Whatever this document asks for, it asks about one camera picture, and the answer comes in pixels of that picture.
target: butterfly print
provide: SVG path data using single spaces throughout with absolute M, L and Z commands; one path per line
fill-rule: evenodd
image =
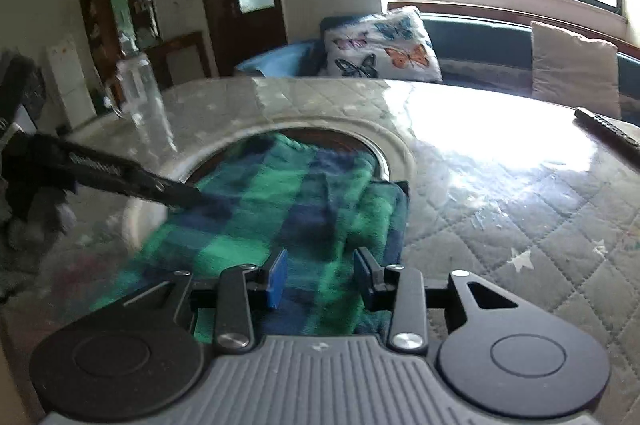
M 396 38 L 411 40 L 414 38 L 414 32 L 411 31 L 411 19 L 409 19 L 409 17 L 403 17 L 398 21 L 397 25 L 389 24 L 388 22 L 375 22 L 373 26 L 375 26 L 382 34 L 382 37 L 387 40 Z
M 357 50 L 360 48 L 364 48 L 367 45 L 367 40 L 365 39 L 365 37 L 367 36 L 367 33 L 369 32 L 362 31 L 359 34 L 357 34 L 357 36 L 354 39 L 352 39 L 349 36 L 347 36 L 346 39 L 334 39 L 334 44 L 341 50 L 348 50 L 348 49 Z
M 427 50 L 422 44 L 417 44 L 410 52 L 397 50 L 395 48 L 385 48 L 387 55 L 391 57 L 391 62 L 396 68 L 406 68 L 410 64 L 415 68 L 414 62 L 425 68 L 429 67 L 429 56 Z
M 374 68 L 376 65 L 376 56 L 373 53 L 364 57 L 360 66 L 356 66 L 353 62 L 345 59 L 336 59 L 335 65 L 342 70 L 343 77 L 378 78 L 378 70 Z

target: remote control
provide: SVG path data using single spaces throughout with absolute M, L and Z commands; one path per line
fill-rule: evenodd
M 640 144 L 636 140 L 603 116 L 591 113 L 585 108 L 577 108 L 575 118 L 587 131 L 623 154 L 633 165 L 640 167 Z

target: metal screw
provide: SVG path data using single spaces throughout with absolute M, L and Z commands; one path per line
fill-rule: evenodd
M 398 333 L 391 343 L 398 349 L 418 349 L 424 344 L 424 339 L 415 333 Z
M 227 349 L 242 349 L 249 344 L 249 339 L 240 333 L 223 333 L 216 340 Z

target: butterfly pillow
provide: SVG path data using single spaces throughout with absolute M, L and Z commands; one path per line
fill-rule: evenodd
M 442 82 L 429 34 L 414 6 L 327 30 L 327 75 Z

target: round black disc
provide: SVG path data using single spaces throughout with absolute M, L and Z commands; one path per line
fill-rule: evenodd
M 591 408 L 609 379 L 601 345 L 542 310 L 475 315 L 442 344 L 437 366 L 465 400 L 521 419 Z
M 128 421 L 166 407 L 198 379 L 203 350 L 177 326 L 137 315 L 127 331 L 70 326 L 31 357 L 33 386 L 46 411 L 82 421 Z

